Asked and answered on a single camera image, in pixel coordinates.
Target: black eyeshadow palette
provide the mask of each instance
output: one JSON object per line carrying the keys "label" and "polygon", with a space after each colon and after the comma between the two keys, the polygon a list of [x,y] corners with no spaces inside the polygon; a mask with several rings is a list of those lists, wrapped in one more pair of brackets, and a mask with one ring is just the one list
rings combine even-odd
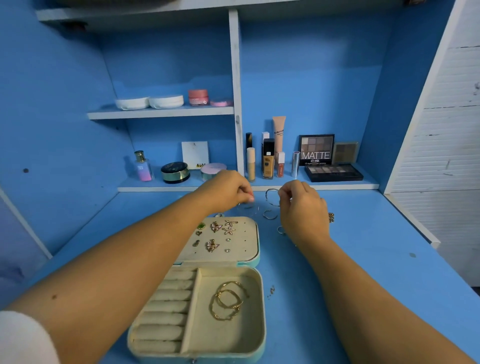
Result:
{"label": "black eyeshadow palette", "polygon": [[363,175],[351,164],[341,166],[305,166],[312,182],[362,181]]}
{"label": "black eyeshadow palette", "polygon": [[334,134],[300,135],[300,165],[332,164]]}

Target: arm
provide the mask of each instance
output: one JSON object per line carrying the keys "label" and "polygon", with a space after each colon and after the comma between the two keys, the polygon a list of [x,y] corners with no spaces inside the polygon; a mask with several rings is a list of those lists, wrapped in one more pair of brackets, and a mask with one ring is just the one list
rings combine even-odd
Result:
{"label": "arm", "polygon": [[197,225],[252,200],[245,178],[222,171],[78,256],[7,309],[40,322],[62,363],[97,362],[152,296]]}
{"label": "arm", "polygon": [[353,363],[474,363],[330,239],[327,205],[314,189],[292,181],[279,195],[282,225],[318,276],[336,332]]}

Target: white cap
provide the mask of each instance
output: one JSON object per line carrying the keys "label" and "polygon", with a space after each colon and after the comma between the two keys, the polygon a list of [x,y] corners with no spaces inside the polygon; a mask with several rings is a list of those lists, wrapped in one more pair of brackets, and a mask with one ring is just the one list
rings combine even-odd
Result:
{"label": "white cap", "polygon": [[285,152],[278,152],[278,163],[285,163]]}
{"label": "white cap", "polygon": [[247,163],[255,163],[255,148],[247,148]]}

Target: jewelry box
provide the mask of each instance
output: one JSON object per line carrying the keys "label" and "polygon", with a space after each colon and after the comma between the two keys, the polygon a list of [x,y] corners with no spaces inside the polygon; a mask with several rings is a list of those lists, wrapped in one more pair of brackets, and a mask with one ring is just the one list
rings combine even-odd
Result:
{"label": "jewelry box", "polygon": [[141,363],[258,361],[266,338],[259,261],[254,220],[205,218],[132,323],[130,351]]}

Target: pink perfume bottle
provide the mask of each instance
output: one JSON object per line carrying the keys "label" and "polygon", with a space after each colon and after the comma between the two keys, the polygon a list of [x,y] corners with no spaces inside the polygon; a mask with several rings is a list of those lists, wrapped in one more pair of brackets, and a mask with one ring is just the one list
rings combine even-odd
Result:
{"label": "pink perfume bottle", "polygon": [[145,159],[144,151],[137,150],[135,156],[137,158],[135,165],[137,167],[138,178],[143,182],[155,179],[152,168],[150,167],[150,162],[148,159]]}

